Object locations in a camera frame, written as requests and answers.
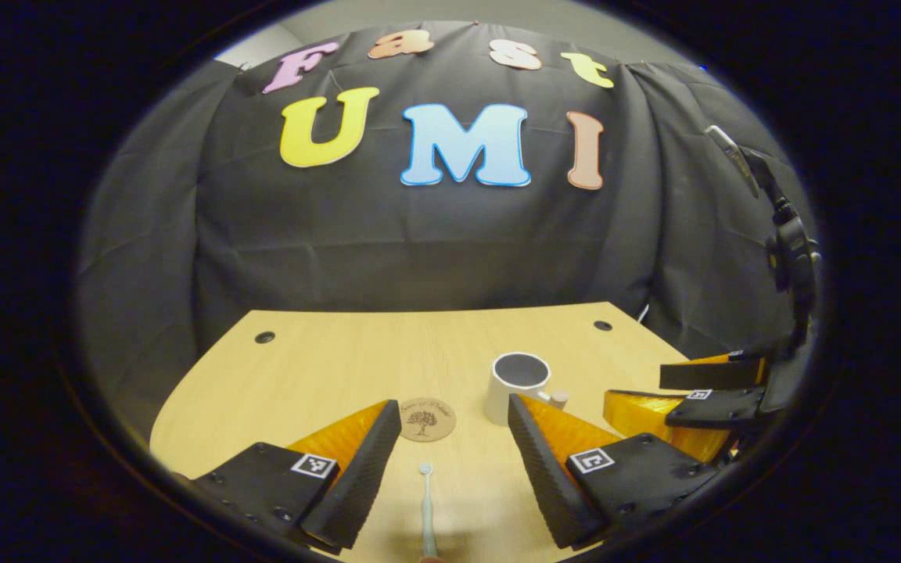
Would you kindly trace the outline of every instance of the foam letter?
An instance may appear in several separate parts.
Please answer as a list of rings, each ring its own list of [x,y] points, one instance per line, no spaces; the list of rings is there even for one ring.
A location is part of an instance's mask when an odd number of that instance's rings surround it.
[[[508,39],[493,39],[489,42],[491,47],[490,57],[493,61],[504,66],[514,68],[523,68],[526,70],[537,70],[540,68],[540,59],[537,58],[537,51],[526,43],[518,43]]]
[[[573,61],[573,70],[576,71],[576,74],[579,74],[580,78],[586,80],[586,82],[605,88],[614,87],[614,82],[597,74],[597,71],[607,72],[607,67],[598,62],[594,62],[589,56],[584,55],[583,53],[562,53],[562,58]]]
[[[312,142],[311,126],[315,113],[325,106],[323,97],[298,100],[283,108],[283,132],[280,134],[280,158],[291,167],[320,167],[335,163],[357,148],[364,138],[364,125],[368,120],[368,101],[377,96],[379,89],[366,87],[346,90],[336,96],[343,103],[343,121],[339,133],[330,142]]]
[[[604,126],[579,111],[569,111],[565,117],[576,129],[576,154],[573,169],[569,170],[569,183],[576,188],[600,189],[604,185],[600,175],[600,133]]]
[[[486,106],[469,131],[454,114],[439,103],[408,107],[404,117],[412,122],[412,150],[408,169],[401,174],[406,185],[433,185],[443,178],[433,166],[433,153],[440,151],[447,171],[455,181],[464,181],[479,153],[485,163],[475,178],[485,185],[528,185],[530,173],[523,170],[519,125],[526,118],[522,107]]]
[[[339,43],[334,41],[318,47],[297,51],[297,53],[290,53],[283,57],[280,59],[280,68],[276,70],[273,81],[264,88],[264,94],[301,82],[301,75],[297,73],[298,70],[311,72],[311,69],[318,64],[318,61],[322,60],[322,53],[329,54],[335,52],[336,49],[339,49]]]
[[[382,59],[394,57],[401,53],[422,53],[433,42],[429,40],[429,32],[422,29],[410,29],[386,35],[375,42],[376,47],[368,51],[368,57]]]

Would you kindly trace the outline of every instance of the blue letter m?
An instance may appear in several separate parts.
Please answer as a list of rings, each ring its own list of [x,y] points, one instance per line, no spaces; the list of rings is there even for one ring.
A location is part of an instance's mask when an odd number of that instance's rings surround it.
[[[412,122],[412,151],[408,170],[401,174],[406,185],[433,185],[443,178],[433,165],[433,153],[440,151],[447,171],[455,181],[464,181],[479,153],[486,151],[485,163],[475,178],[485,185],[528,185],[530,173],[523,170],[519,148],[519,125],[526,118],[522,107],[486,106],[465,131],[454,114],[439,103],[408,107],[404,117]]]

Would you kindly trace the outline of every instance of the spoon handle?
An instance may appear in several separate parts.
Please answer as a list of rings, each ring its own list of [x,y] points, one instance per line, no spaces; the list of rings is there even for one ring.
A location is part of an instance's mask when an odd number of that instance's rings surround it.
[[[429,475],[426,492],[422,495],[422,555],[436,557],[436,538],[433,537],[433,502],[429,499]]]

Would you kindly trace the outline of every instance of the cork coaster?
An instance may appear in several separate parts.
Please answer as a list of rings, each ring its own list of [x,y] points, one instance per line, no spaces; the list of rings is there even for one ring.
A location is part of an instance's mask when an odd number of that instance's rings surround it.
[[[458,417],[454,409],[442,400],[420,396],[400,400],[401,437],[412,442],[436,442],[454,430]]]

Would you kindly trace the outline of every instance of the wooden table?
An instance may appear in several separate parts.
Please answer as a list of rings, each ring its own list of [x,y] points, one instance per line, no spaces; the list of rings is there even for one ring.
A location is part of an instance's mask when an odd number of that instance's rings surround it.
[[[611,331],[594,327],[607,321]],[[268,343],[255,335],[275,332]],[[343,561],[415,563],[419,503],[433,464],[433,528],[448,563],[557,561],[509,428],[487,421],[491,361],[529,352],[551,366],[566,412],[610,429],[606,389],[660,392],[660,364],[686,360],[611,303],[436,313],[250,311],[183,378],[151,432],[151,452],[193,479],[254,442],[287,446],[380,400],[434,396],[457,427],[437,442],[399,438],[378,498]]]

